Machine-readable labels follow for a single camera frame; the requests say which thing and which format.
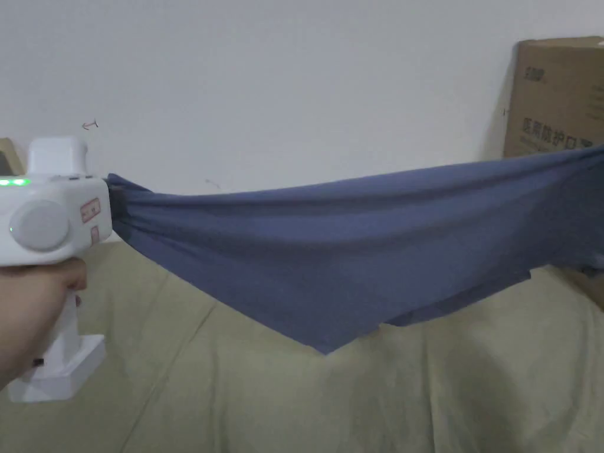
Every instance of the finger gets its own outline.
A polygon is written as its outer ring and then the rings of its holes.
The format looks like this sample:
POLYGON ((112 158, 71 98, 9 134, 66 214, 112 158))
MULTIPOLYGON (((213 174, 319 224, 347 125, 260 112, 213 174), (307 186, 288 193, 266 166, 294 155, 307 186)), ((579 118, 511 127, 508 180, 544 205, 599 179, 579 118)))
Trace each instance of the finger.
POLYGON ((53 265, 52 269, 49 270, 61 280, 66 288, 75 291, 86 289, 86 263, 83 260, 71 258, 62 263, 53 265))

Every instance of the hand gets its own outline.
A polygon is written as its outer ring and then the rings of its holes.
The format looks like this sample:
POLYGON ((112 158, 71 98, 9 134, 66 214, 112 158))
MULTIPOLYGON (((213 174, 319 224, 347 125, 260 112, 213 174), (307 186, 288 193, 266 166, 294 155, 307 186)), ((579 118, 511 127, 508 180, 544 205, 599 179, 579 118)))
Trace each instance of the hand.
POLYGON ((0 390, 31 369, 67 292, 86 288, 86 264, 0 268, 0 390))

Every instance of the gray-blue cloth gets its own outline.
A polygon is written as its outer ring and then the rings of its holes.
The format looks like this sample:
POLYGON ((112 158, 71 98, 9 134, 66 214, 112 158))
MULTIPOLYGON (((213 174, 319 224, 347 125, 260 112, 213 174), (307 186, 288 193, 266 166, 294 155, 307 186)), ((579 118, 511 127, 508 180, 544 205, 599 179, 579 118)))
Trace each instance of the gray-blue cloth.
POLYGON ((121 188, 114 229, 130 246, 323 353, 380 323, 461 309, 533 268, 604 268, 604 148, 211 196, 108 184, 121 188))

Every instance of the device handle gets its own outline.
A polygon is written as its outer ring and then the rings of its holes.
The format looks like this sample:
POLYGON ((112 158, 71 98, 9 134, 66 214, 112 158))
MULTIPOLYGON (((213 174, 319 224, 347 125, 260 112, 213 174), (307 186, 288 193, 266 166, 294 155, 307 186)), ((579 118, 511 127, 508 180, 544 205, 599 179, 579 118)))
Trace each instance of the device handle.
POLYGON ((35 378, 59 373, 80 350, 82 339, 77 324, 76 293, 69 291, 65 305, 47 338, 47 347, 38 359, 35 378))

